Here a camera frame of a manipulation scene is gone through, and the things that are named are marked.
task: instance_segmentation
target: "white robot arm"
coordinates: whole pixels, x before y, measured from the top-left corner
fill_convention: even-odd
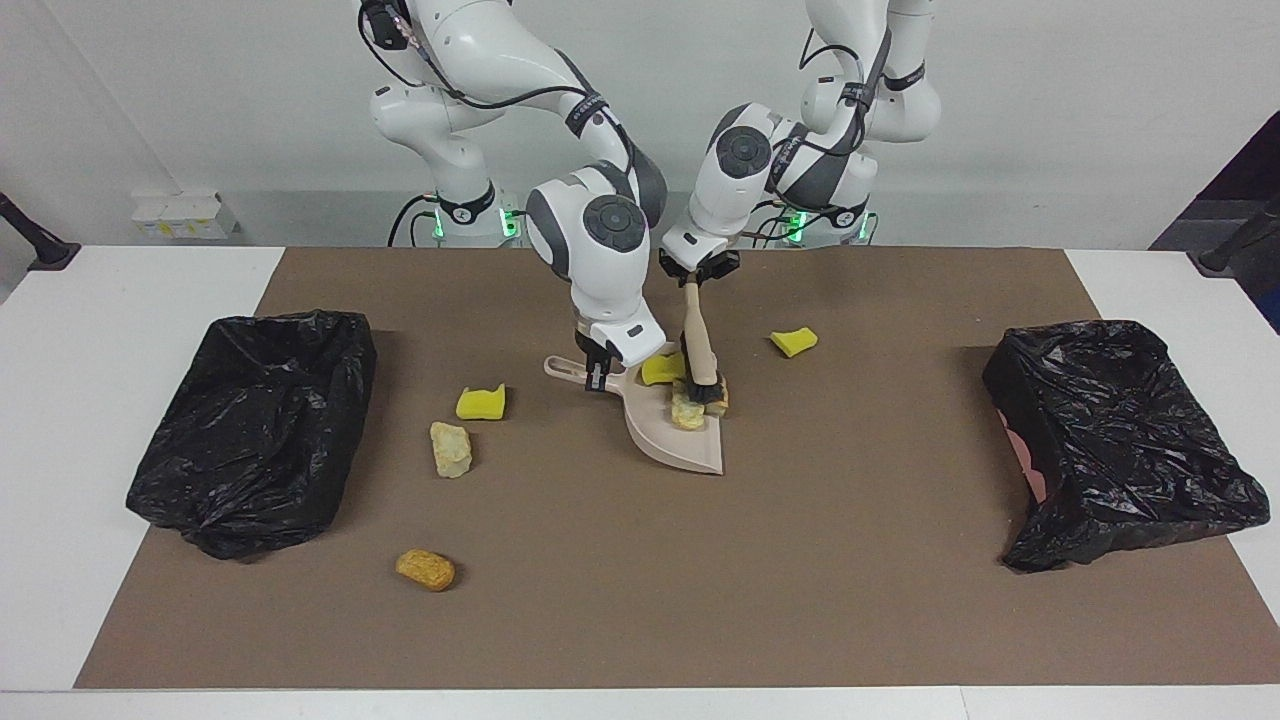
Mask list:
[[[731,110],[712,136],[689,209],[663,237],[668,273],[710,272],[765,193],[850,229],[878,167],[859,152],[868,137],[924,140],[941,101],[924,76],[934,0],[806,0],[809,19],[842,74],[810,85],[803,123],[760,104]]]
[[[379,47],[411,49],[425,65],[415,73],[420,82],[401,73],[408,87],[379,90],[372,113],[389,140],[430,165],[447,233],[500,234],[484,156],[454,133],[516,105],[564,120],[595,163],[535,188],[526,213],[534,249],[572,284],[579,345],[599,370],[589,389],[604,389],[612,359],[631,366],[657,352],[666,333],[641,287],[666,182],[572,60],[530,33],[503,0],[364,0],[358,12],[361,32],[367,22]]]

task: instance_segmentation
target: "black plastic bag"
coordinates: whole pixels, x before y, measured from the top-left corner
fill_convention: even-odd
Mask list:
[[[1044,480],[1043,502],[1033,497],[1002,559],[1015,570],[1088,564],[1271,519],[1266,492],[1240,470],[1167,346],[1138,323],[1009,331],[983,382],[1030,451],[1032,475]]]
[[[376,360],[358,314],[215,322],[125,506],[220,560],[319,536],[342,502]]]

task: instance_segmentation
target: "beige dustpan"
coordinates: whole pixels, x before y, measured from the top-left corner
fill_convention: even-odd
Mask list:
[[[678,350],[678,345],[667,343],[660,352],[669,355]],[[586,384],[586,366],[581,363],[552,356],[543,363],[543,369],[553,378]],[[707,425],[700,430],[677,428],[671,421],[671,386],[645,386],[640,382],[639,365],[609,375],[605,389],[622,396],[627,430],[645,455],[681,470],[724,474],[719,418],[708,415]]]

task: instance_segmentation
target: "brown mat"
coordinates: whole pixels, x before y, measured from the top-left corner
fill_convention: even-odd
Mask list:
[[[748,256],[705,292],[733,393],[719,479],[653,464],[616,398],[541,375],[575,348],[531,252],[289,250],[260,313],[316,306],[369,314],[381,355],[333,530],[252,565],[152,530],[78,687],[1280,683],[1226,539],[997,562],[1027,487],[979,373],[1006,327],[1097,316],[1061,252]],[[822,343],[795,360],[764,340],[800,325]],[[471,424],[476,469],[435,479],[428,425],[500,380],[509,419]],[[411,547],[461,585],[397,577]]]

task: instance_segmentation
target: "yellow sponge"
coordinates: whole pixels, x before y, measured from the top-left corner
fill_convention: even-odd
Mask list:
[[[818,345],[818,336],[809,328],[800,328],[794,333],[773,333],[769,338],[787,357],[795,357]]]
[[[471,389],[462,391],[458,398],[460,420],[500,420],[507,413],[507,386],[498,386],[498,389]]]
[[[654,355],[640,366],[640,380],[646,386],[685,379],[685,354]]]

